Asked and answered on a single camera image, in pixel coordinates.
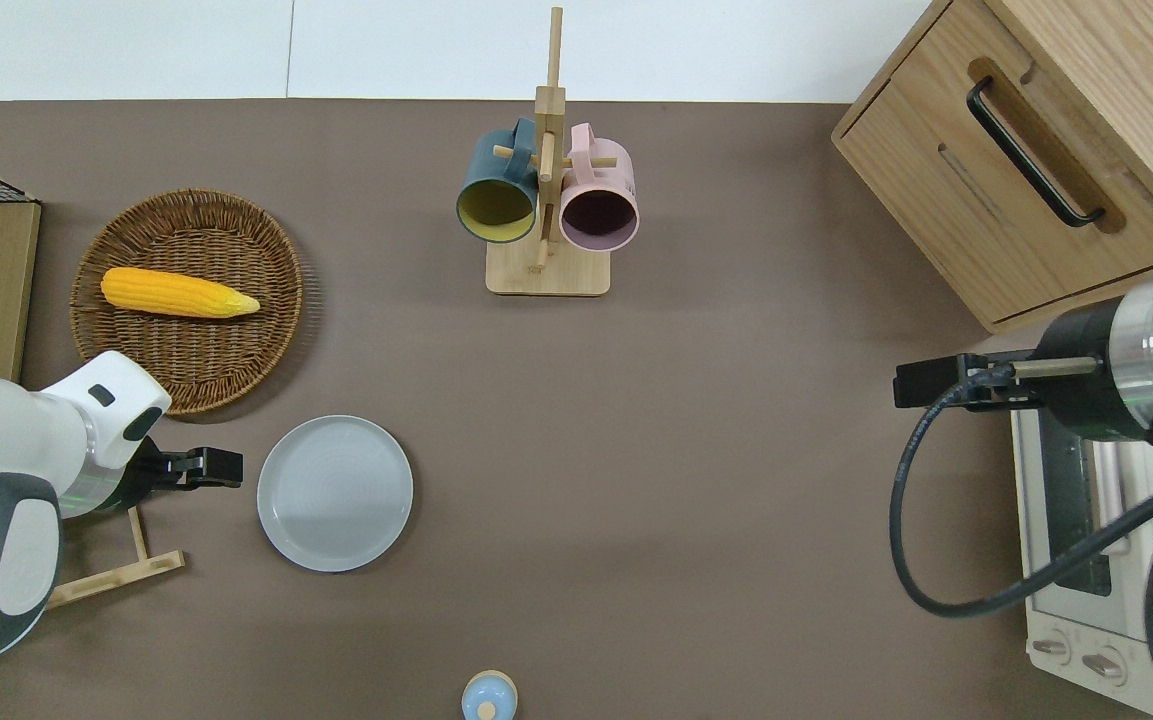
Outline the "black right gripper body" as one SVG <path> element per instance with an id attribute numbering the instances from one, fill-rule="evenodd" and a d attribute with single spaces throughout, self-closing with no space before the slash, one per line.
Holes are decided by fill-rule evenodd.
<path id="1" fill-rule="evenodd" d="M 1146 429 L 1117 392 L 1108 359 L 1111 325 L 1121 301 L 1117 297 L 1061 314 L 1043 331 L 1032 354 L 1033 360 L 1093 357 L 1098 361 L 1092 373 L 1052 375 L 1032 382 L 1038 398 L 1058 423 L 1098 442 L 1146 438 Z"/>

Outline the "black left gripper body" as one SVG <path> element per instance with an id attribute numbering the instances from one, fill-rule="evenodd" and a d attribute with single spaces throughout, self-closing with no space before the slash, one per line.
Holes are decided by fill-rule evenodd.
<path id="1" fill-rule="evenodd" d="M 156 447 L 155 438 L 142 438 L 119 480 L 116 511 L 137 507 L 156 488 L 178 483 L 179 471 L 172 468 L 178 459 L 179 453 L 164 452 Z"/>

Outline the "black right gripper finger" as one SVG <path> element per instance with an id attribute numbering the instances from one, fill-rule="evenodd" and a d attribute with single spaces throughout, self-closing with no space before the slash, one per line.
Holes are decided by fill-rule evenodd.
<path id="1" fill-rule="evenodd" d="M 900 408 L 928 407 L 943 393 L 969 378 L 977 369 L 974 354 L 933 357 L 933 359 L 900 363 L 894 374 L 894 406 Z"/>
<path id="2" fill-rule="evenodd" d="M 1019 357 L 979 357 L 977 373 L 989 372 L 996 366 L 1019 363 Z M 1011 378 L 1007 384 L 980 387 L 975 392 L 977 411 L 1020 411 L 1037 408 L 1037 393 L 1025 387 L 1019 378 Z"/>

